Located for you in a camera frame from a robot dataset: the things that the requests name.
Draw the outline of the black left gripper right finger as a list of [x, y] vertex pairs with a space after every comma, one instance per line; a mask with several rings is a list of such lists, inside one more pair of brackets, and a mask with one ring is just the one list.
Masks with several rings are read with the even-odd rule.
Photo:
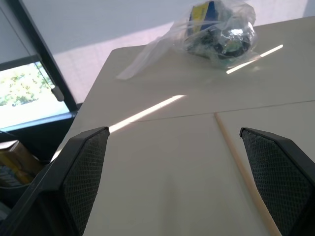
[[315, 163], [291, 139], [241, 128], [258, 192], [283, 236], [315, 234]]

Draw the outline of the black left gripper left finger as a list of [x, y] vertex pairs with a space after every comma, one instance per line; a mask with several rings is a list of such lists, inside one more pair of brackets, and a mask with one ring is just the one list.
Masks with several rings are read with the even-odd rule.
[[2, 221], [2, 236], [81, 236], [97, 196], [108, 127], [70, 138]]

